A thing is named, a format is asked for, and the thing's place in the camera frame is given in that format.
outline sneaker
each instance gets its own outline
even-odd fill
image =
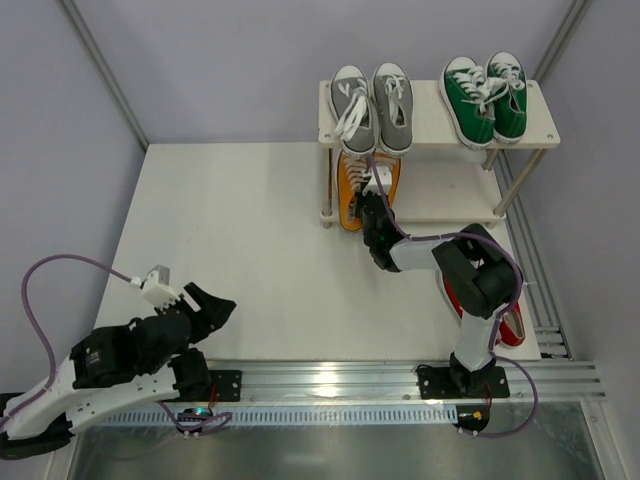
[[[442,296],[447,301],[451,311],[458,320],[458,324],[462,322],[462,307],[458,303],[458,299],[453,293],[453,289],[449,285],[449,282],[442,272],[437,273],[437,283],[440,288]],[[516,306],[510,312],[507,312],[502,317],[500,322],[500,330],[498,330],[498,338],[496,338],[496,345],[504,345],[507,347],[517,347],[522,345],[525,339],[524,322],[522,320],[522,313],[520,312],[520,304],[516,303]]]
[[[367,77],[353,65],[342,67],[331,80],[329,107],[335,118],[336,135],[350,157],[363,158],[375,150],[371,101]]]
[[[401,157],[413,143],[411,82],[398,65],[384,63],[373,74],[372,84],[380,124],[380,148],[391,157]]]
[[[522,65],[510,53],[496,53],[487,62],[487,77],[504,82],[493,102],[493,136],[501,143],[516,143],[527,129],[527,77]]]
[[[493,138],[495,86],[469,57],[454,58],[440,76],[440,96],[460,143],[468,148],[486,148]]]
[[[391,189],[387,198],[389,205],[393,205],[400,180],[401,161],[380,152],[376,152],[373,158],[376,165],[386,165],[391,171]],[[347,232],[358,232],[362,229],[362,220],[356,216],[356,204],[358,196],[362,194],[363,188],[371,178],[371,174],[367,171],[367,160],[350,157],[345,152],[340,152],[338,161],[334,161],[333,165],[335,189],[338,192],[340,226]]]

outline shoe rack leg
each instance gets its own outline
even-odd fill
[[[529,175],[531,175],[533,170],[538,166],[546,152],[547,151],[543,149],[531,152],[531,155],[529,155],[529,158],[527,159],[527,163],[525,163],[522,170],[520,170],[518,177],[513,181],[509,191],[504,197],[502,197],[498,206],[493,210],[496,217],[502,217],[505,214],[507,208],[511,205],[511,202],[513,202],[513,199],[516,198],[516,195],[520,192],[522,185],[524,185],[524,182],[529,178]]]
[[[493,168],[493,162],[498,158],[498,154],[500,153],[500,149],[496,148],[494,150],[489,150],[487,152],[487,159],[482,164],[482,168],[484,168],[487,172]]]
[[[324,169],[324,173],[325,173],[325,178],[326,178],[326,188],[325,188],[325,194],[324,194],[324,199],[322,201],[322,216],[325,218],[330,217],[331,215],[333,215],[333,182],[332,182],[332,178],[331,178],[331,173],[333,171],[331,162],[332,162],[332,158],[333,158],[333,149],[332,148],[328,148],[327,149],[327,158],[325,163],[325,169]],[[331,228],[331,222],[322,222],[322,226],[324,228]]]

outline metal floor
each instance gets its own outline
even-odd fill
[[[494,405],[491,429],[517,426],[530,408]],[[109,458],[141,455],[134,461]],[[168,428],[100,427],[82,436],[69,478],[591,480],[604,476],[580,405],[565,403],[541,405],[534,425],[503,441],[458,435],[450,425],[238,428],[187,441]]]

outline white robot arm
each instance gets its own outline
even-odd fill
[[[48,388],[43,380],[21,395],[0,395],[0,458],[47,453],[118,411],[195,400],[210,388],[204,356],[189,346],[221,328],[236,304],[190,283],[185,292],[200,307],[193,310],[169,287],[169,269],[162,266],[131,284],[157,315],[93,330],[58,366]]]

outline white shoe rack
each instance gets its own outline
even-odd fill
[[[339,221],[333,162],[340,152],[335,120],[329,108],[329,81],[320,82],[318,142],[326,149],[327,188],[321,220],[326,228]],[[394,211],[404,223],[471,223],[493,227],[547,152],[560,144],[560,135],[540,86],[527,81],[527,130],[515,144],[492,142],[472,151],[458,141],[438,91],[436,80],[415,80],[413,88],[413,146],[403,157]],[[529,150],[510,189],[501,195],[493,163],[501,150]]]

